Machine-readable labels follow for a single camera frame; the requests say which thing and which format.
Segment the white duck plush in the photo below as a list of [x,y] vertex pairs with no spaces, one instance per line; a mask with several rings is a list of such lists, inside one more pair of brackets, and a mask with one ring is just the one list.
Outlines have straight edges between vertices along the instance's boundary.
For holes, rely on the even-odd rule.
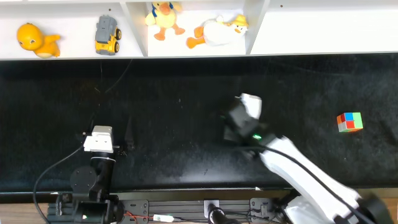
[[195,37],[187,39],[187,46],[192,49],[198,44],[210,46],[224,45],[240,39],[248,31],[249,24],[244,15],[238,15],[231,23],[225,23],[222,16],[209,20],[195,29]]

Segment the duck's yellow hat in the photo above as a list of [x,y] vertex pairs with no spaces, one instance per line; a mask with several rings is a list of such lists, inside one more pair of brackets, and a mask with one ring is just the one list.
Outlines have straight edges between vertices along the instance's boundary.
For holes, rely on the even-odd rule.
[[246,22],[246,17],[244,15],[236,16],[236,19],[232,22],[232,24],[238,26],[249,26],[249,24]]

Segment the plush toy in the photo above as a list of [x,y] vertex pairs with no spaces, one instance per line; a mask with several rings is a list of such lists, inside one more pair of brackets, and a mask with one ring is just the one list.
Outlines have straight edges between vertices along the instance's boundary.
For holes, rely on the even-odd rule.
[[175,23],[177,15],[174,9],[181,12],[182,6],[177,2],[152,2],[152,11],[146,17],[145,23],[148,26],[156,24],[160,27],[160,32],[154,36],[156,39],[165,40],[165,33],[168,28],[173,28],[175,35],[181,35],[185,32],[185,29],[179,28]]
[[44,35],[35,25],[27,23],[17,31],[19,45],[25,50],[35,52],[40,58],[58,57],[60,49],[56,43],[59,35]]
[[243,15],[238,15],[231,23],[225,23],[222,16],[217,20],[206,21],[203,26],[195,29],[195,38],[188,38],[187,45],[190,49],[198,44],[210,46],[224,45],[240,39],[248,30],[249,24]]

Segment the blue cube sticker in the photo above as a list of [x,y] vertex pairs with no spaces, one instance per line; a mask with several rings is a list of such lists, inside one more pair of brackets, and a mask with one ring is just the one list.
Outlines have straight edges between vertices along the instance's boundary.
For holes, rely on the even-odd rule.
[[354,116],[352,113],[345,113],[344,116],[346,117],[346,121],[353,121]]

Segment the green light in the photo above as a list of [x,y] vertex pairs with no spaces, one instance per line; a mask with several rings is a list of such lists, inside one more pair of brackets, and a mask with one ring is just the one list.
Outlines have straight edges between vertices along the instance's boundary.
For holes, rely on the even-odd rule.
[[258,135],[258,134],[253,134],[253,138],[257,139],[257,140],[261,140],[262,139],[261,136]]

